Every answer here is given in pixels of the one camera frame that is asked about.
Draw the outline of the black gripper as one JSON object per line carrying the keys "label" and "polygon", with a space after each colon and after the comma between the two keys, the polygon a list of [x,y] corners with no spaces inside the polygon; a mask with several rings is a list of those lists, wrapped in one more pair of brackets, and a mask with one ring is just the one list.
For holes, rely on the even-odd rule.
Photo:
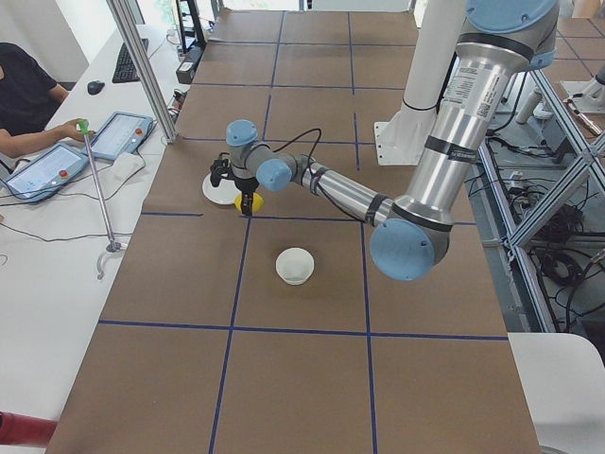
{"label": "black gripper", "polygon": [[242,215],[251,216],[253,214],[253,193],[258,188],[258,181],[252,178],[235,177],[235,186],[242,192],[239,196],[239,211]]}

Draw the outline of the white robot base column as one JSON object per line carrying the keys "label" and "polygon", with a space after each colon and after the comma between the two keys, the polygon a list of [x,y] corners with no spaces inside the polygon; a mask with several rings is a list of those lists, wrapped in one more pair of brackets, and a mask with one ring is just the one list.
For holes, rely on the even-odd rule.
{"label": "white robot base column", "polygon": [[465,19],[464,1],[426,4],[400,110],[388,122],[374,124],[380,166],[415,166],[437,118],[442,87],[455,59]]}

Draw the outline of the person's forearm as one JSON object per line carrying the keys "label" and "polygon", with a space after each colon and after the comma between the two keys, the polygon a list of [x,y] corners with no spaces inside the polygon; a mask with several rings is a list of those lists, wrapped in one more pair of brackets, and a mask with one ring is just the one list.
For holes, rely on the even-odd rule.
{"label": "person's forearm", "polygon": [[3,155],[16,159],[51,147],[65,137],[63,133],[63,127],[20,135],[11,135],[7,130],[2,129],[0,151]]}

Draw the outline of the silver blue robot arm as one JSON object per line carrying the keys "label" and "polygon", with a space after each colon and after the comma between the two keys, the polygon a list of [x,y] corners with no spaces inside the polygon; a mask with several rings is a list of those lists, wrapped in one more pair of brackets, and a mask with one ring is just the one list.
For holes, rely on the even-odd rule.
{"label": "silver blue robot arm", "polygon": [[249,201],[257,186],[277,192],[290,183],[324,197],[346,215],[374,226],[371,255],[392,279],[425,276],[445,256],[451,208],[510,78],[552,62],[556,1],[469,1],[454,44],[459,64],[424,141],[406,192],[391,200],[323,166],[310,155],[272,150],[246,119],[226,130],[225,175]]}

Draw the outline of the person's hand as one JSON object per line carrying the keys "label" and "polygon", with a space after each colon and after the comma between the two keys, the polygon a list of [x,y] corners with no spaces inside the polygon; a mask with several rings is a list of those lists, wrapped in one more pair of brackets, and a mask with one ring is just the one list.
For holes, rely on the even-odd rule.
{"label": "person's hand", "polygon": [[83,118],[75,118],[57,126],[54,131],[57,133],[59,140],[69,138],[83,142],[84,134],[79,128],[79,124],[82,122],[84,122]]}

